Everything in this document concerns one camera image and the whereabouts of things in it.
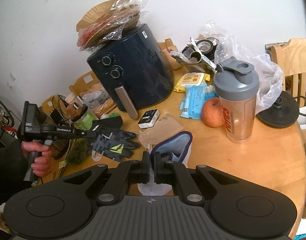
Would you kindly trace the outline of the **person left hand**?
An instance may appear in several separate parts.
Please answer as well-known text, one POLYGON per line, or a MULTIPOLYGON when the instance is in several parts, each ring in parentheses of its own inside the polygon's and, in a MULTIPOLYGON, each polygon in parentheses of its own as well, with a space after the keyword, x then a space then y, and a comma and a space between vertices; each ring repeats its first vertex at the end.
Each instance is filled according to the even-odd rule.
POLYGON ((39 152, 41 155, 36 157, 33 163, 30 165, 32 172, 39 177, 46 177, 50 172, 50 162, 53 156, 53 149, 41 144, 37 141, 21 142, 21 149, 24 156, 27 158, 31 152, 39 152))

